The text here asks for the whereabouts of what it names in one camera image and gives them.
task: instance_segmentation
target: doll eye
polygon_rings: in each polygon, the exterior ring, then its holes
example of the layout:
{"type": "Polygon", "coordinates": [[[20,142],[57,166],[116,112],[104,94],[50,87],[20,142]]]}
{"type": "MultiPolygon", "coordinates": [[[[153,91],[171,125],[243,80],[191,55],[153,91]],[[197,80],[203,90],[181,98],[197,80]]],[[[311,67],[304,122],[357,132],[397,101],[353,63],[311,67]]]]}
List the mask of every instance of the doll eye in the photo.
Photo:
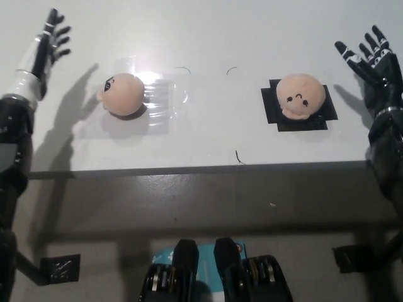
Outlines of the doll eye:
{"type": "Polygon", "coordinates": [[[108,91],[110,87],[111,87],[111,84],[110,84],[109,82],[106,82],[106,83],[105,83],[105,87],[104,87],[104,89],[103,89],[104,92],[105,92],[105,91],[108,91]]]}

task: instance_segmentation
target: bald doll head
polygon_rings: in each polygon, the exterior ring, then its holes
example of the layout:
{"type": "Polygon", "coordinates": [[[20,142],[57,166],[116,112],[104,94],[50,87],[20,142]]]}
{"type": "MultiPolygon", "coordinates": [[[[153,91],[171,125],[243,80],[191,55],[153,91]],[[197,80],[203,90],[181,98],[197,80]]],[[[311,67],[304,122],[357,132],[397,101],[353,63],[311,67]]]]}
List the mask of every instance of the bald doll head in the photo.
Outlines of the bald doll head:
{"type": "Polygon", "coordinates": [[[308,74],[292,74],[277,84],[277,99],[283,114],[291,120],[306,120],[323,105],[323,85],[308,74]]]}
{"type": "Polygon", "coordinates": [[[117,74],[106,80],[97,98],[113,115],[129,116],[142,105],[144,84],[132,74],[117,74]]]}

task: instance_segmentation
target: table surface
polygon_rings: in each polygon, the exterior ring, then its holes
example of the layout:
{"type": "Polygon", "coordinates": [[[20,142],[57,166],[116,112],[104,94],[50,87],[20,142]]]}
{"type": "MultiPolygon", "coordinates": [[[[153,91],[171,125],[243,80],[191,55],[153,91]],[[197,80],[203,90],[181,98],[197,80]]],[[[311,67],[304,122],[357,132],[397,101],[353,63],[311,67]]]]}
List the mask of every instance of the table surface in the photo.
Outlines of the table surface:
{"type": "Polygon", "coordinates": [[[371,120],[334,42],[358,51],[376,24],[403,54],[398,0],[19,0],[0,12],[0,91],[52,6],[73,28],[72,53],[54,67],[36,114],[37,177],[363,162],[371,120]],[[147,110],[132,121],[94,98],[118,72],[146,85],[147,110]],[[300,72],[329,88],[339,119],[328,130],[267,123],[261,88],[300,72]]]}

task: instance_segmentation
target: black tape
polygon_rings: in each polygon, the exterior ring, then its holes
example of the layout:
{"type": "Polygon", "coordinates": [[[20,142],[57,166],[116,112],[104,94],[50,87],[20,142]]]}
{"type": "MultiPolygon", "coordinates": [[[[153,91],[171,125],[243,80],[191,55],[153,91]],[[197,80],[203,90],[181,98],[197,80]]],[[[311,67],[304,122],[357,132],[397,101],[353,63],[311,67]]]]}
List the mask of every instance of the black tape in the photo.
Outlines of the black tape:
{"type": "Polygon", "coordinates": [[[287,118],[282,113],[276,95],[276,88],[279,82],[280,80],[270,80],[270,88],[261,89],[267,122],[269,124],[277,124],[279,132],[327,130],[326,121],[338,120],[338,115],[334,109],[332,98],[326,85],[323,85],[326,98],[318,112],[311,115],[307,120],[291,120],[287,118]]]}
{"type": "Polygon", "coordinates": [[[42,258],[40,271],[48,278],[49,284],[78,282],[80,275],[80,255],[42,258]]]}
{"type": "Polygon", "coordinates": [[[333,249],[340,273],[366,272],[376,268],[375,254],[369,244],[347,245],[333,249]]]}

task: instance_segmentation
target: gray floor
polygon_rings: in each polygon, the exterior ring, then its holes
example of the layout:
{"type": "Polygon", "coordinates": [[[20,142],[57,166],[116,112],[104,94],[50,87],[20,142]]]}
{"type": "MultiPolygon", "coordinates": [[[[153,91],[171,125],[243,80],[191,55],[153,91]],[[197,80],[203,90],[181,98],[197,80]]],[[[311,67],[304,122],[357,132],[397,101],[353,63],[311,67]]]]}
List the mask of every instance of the gray floor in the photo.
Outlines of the gray floor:
{"type": "Polygon", "coordinates": [[[272,254],[294,300],[403,301],[399,263],[341,275],[332,247],[381,245],[395,215],[364,169],[32,181],[18,204],[20,249],[81,254],[77,283],[38,288],[18,274],[12,301],[136,301],[151,255],[179,238],[233,236],[272,254]]]}

